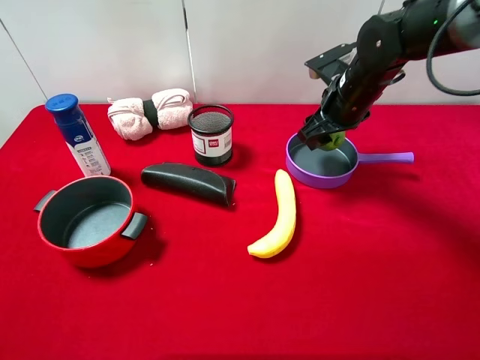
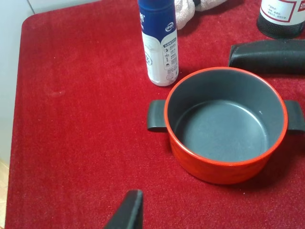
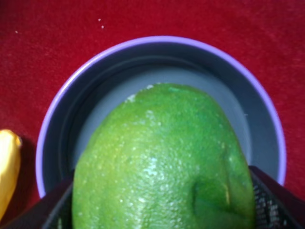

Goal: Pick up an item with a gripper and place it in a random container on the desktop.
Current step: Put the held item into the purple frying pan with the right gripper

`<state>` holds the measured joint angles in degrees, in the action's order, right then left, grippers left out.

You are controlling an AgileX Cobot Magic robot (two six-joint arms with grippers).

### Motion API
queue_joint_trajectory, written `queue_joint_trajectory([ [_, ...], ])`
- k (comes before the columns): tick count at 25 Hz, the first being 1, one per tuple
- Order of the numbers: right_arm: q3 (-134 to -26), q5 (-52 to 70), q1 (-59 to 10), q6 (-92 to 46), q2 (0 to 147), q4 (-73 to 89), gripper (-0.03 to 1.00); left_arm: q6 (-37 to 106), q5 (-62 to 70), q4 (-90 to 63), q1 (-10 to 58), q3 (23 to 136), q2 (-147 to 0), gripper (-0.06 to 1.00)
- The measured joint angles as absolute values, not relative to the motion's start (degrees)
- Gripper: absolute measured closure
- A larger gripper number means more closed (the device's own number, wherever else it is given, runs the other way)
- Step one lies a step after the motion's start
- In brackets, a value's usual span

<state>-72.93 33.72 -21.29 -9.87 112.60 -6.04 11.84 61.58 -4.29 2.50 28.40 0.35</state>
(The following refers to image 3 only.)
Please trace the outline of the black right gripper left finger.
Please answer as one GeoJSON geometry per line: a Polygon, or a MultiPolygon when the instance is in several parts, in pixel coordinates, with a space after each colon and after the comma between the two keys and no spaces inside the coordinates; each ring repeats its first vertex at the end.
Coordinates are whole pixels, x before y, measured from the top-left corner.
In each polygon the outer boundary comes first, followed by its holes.
{"type": "Polygon", "coordinates": [[[2,229],[71,229],[73,175],[64,179],[32,208],[2,229]]]}

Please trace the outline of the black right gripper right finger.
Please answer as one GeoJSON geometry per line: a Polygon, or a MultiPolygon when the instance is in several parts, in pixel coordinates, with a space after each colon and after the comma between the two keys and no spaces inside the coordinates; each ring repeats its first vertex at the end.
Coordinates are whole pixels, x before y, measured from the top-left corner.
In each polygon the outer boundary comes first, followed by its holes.
{"type": "Polygon", "coordinates": [[[254,187],[256,229],[303,229],[305,202],[255,166],[249,166],[254,187]]]}

